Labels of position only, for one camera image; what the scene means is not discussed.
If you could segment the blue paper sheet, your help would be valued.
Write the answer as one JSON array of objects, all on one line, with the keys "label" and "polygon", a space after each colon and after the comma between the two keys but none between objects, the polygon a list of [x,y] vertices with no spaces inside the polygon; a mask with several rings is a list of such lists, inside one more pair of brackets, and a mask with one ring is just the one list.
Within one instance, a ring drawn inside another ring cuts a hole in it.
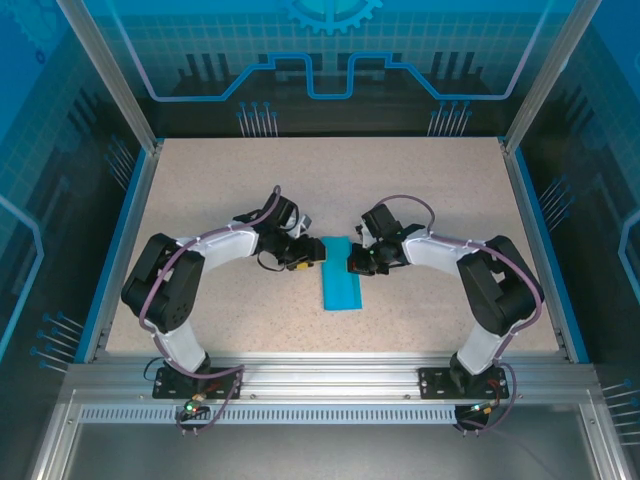
[{"label": "blue paper sheet", "polygon": [[346,236],[323,237],[326,259],[322,264],[323,302],[326,311],[348,311],[362,308],[359,277],[347,269],[351,242]]}]

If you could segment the grey metal shelf plate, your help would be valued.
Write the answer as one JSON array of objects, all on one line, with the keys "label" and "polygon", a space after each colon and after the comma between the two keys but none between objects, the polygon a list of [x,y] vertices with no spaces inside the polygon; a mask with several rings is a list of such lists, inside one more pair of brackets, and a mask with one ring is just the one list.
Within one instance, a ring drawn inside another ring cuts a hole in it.
[{"label": "grey metal shelf plate", "polygon": [[580,434],[442,426],[87,425],[65,480],[597,480]]}]

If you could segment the aluminium table frame rail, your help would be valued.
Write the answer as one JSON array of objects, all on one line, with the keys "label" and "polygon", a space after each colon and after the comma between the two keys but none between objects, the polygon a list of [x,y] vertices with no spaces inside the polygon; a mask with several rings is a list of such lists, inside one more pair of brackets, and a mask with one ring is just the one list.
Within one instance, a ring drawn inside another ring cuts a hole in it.
[{"label": "aluminium table frame rail", "polygon": [[[416,404],[417,371],[446,367],[449,355],[425,353],[240,353],[211,358],[216,367],[245,368],[243,404]],[[103,355],[68,368],[63,403],[151,403],[142,376],[146,358]],[[559,354],[526,354],[505,360],[516,374],[510,386],[517,405],[569,405],[604,400],[595,368]]]}]

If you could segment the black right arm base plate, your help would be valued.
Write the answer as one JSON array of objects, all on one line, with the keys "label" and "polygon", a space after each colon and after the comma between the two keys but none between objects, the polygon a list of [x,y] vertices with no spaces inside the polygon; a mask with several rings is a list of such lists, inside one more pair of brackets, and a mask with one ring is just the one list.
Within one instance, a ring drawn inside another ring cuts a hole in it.
[{"label": "black right arm base plate", "polygon": [[502,368],[490,367],[476,376],[463,374],[458,380],[454,379],[450,368],[420,368],[417,376],[423,400],[503,400],[510,397]]}]

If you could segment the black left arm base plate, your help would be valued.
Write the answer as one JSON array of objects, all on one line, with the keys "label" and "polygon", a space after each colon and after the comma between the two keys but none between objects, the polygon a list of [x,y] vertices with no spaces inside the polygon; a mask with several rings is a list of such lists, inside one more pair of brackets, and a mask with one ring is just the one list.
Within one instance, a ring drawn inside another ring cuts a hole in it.
[{"label": "black left arm base plate", "polygon": [[235,374],[215,379],[195,379],[185,376],[171,367],[160,367],[155,375],[152,397],[154,399],[188,400],[196,394],[203,394],[206,400],[224,400],[229,392]]}]

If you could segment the aluminium frame post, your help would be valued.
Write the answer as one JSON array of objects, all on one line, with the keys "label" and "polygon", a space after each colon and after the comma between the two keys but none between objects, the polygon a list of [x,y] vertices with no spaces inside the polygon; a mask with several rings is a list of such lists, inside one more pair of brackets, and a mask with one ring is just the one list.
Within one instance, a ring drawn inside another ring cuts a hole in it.
[{"label": "aluminium frame post", "polygon": [[531,89],[517,111],[502,141],[504,157],[514,156],[557,79],[593,19],[602,0],[576,0]]},{"label": "aluminium frame post", "polygon": [[56,0],[121,114],[147,154],[158,142],[116,59],[83,0]]}]

